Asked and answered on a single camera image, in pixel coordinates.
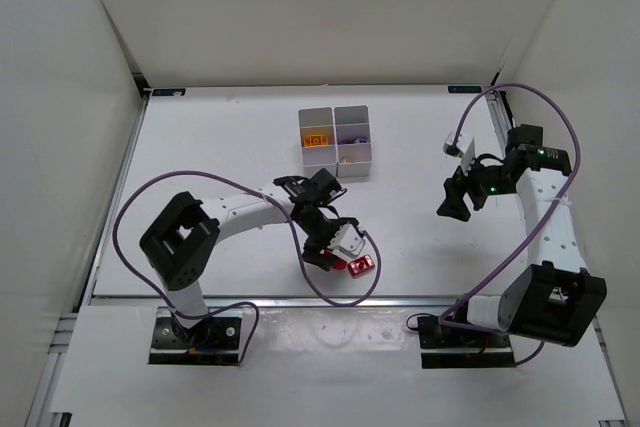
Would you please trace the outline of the red lego brick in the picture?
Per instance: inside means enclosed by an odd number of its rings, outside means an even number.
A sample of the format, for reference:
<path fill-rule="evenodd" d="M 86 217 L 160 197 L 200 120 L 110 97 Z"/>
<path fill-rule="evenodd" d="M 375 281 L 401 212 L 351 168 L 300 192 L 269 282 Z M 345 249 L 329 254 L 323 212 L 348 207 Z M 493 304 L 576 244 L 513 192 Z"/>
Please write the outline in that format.
<path fill-rule="evenodd" d="M 348 262 L 332 251 L 325 250 L 323 255 L 330 270 L 344 270 L 347 267 Z"/>
<path fill-rule="evenodd" d="M 357 278 L 374 270 L 376 267 L 374 259 L 366 254 L 347 264 L 347 270 L 352 278 Z"/>

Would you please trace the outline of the yellow-orange lego brick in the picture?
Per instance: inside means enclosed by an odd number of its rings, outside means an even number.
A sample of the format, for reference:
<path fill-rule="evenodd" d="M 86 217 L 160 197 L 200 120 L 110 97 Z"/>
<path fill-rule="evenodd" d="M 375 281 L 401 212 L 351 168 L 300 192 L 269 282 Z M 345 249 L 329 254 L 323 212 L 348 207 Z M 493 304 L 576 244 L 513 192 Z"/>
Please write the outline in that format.
<path fill-rule="evenodd" d="M 305 148 L 323 147 L 329 145 L 329 138 L 325 134 L 309 134 L 303 138 Z"/>

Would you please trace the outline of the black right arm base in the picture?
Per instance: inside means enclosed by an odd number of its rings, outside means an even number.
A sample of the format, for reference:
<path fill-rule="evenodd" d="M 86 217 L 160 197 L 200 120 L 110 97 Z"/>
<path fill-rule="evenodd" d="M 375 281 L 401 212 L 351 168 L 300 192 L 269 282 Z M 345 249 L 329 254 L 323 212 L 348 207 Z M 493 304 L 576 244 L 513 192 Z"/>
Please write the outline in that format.
<path fill-rule="evenodd" d="M 405 321 L 418 335 L 425 370 L 511 368 L 515 358 L 508 336 L 440 325 L 431 313 L 416 313 Z"/>

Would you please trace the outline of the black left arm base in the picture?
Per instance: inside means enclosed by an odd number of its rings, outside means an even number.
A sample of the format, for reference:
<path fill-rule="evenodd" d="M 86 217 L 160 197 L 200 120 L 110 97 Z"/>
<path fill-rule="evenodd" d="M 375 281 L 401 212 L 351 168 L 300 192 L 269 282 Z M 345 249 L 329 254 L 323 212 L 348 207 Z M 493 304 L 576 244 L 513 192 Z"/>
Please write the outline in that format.
<path fill-rule="evenodd" d="M 184 329 L 173 316 L 159 316 L 151 335 L 148 363 L 237 366 L 241 327 L 241 317 L 212 317 Z"/>

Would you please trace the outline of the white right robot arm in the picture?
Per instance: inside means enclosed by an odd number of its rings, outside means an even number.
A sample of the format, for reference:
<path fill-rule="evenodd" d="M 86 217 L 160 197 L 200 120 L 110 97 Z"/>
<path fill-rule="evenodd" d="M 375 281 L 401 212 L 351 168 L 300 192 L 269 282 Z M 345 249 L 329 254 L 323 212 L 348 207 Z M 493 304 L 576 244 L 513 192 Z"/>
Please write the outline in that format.
<path fill-rule="evenodd" d="M 440 316 L 440 324 L 576 346 L 607 286 L 589 273 L 576 243 L 567 194 L 576 171 L 568 153 L 545 146 L 542 128 L 526 124 L 508 132 L 504 156 L 490 166 L 483 165 L 469 135 L 450 133 L 443 150 L 460 164 L 444 182 L 438 215 L 466 222 L 490 197 L 516 196 L 526 230 L 516 252 L 526 256 L 526 266 L 499 295 L 474 288 Z"/>

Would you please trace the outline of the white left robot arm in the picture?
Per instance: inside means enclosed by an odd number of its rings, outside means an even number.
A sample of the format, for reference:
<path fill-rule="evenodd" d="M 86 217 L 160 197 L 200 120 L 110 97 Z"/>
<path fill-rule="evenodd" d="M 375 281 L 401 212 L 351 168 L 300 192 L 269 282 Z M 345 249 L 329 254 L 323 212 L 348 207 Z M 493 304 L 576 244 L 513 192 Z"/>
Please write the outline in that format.
<path fill-rule="evenodd" d="M 214 247 L 267 225 L 293 221 L 307 235 L 304 262 L 325 271 L 360 255 L 365 241 L 354 218 L 328 218 L 323 209 L 344 193 L 326 169 L 311 178 L 285 176 L 257 191 L 203 202 L 189 192 L 176 194 L 142 235 L 139 246 L 186 330 L 207 313 L 199 278 Z"/>

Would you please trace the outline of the white right compartment container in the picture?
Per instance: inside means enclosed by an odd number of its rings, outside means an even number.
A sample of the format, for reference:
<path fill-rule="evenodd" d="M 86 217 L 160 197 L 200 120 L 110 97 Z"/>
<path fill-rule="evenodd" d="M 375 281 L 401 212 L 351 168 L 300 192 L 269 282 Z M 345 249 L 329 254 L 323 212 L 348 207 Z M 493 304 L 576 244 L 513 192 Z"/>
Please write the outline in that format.
<path fill-rule="evenodd" d="M 369 122 L 369 110 L 366 105 L 338 106 L 333 109 L 335 138 L 366 137 L 367 144 L 337 145 L 337 176 L 339 178 L 368 177 L 372 165 L 372 137 Z M 341 164 L 342 157 L 354 157 L 359 163 Z"/>

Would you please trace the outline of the white compartment container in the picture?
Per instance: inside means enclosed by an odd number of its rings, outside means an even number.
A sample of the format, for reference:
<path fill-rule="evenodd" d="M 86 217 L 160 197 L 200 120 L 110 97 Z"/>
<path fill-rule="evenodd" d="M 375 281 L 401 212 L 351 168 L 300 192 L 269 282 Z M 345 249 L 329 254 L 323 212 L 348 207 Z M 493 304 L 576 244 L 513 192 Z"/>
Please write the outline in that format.
<path fill-rule="evenodd" d="M 337 149 L 331 107 L 305 108 L 298 111 L 302 166 L 305 171 L 326 168 L 335 171 Z"/>
<path fill-rule="evenodd" d="M 368 177 L 372 165 L 372 137 L 369 122 L 369 110 L 366 105 L 338 106 L 333 109 L 335 138 L 366 137 L 367 144 L 337 145 L 337 176 L 339 178 Z M 354 157 L 359 163 L 341 164 L 342 157 Z"/>

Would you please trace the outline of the white left compartment container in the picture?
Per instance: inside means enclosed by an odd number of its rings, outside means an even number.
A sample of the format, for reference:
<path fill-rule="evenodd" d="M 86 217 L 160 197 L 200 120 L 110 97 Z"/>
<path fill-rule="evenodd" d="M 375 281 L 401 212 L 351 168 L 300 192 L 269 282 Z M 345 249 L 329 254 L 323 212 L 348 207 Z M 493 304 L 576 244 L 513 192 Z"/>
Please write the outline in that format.
<path fill-rule="evenodd" d="M 305 171 L 326 168 L 335 171 L 337 149 L 331 107 L 305 108 L 298 111 L 302 166 Z"/>

